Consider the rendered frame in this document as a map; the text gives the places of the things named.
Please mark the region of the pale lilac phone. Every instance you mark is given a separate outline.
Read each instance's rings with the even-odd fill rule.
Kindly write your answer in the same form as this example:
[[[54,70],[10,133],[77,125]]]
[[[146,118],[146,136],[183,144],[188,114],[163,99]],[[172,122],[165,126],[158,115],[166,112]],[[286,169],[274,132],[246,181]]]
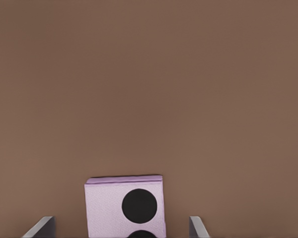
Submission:
[[[90,178],[84,191],[89,238],[166,238],[161,175]]]

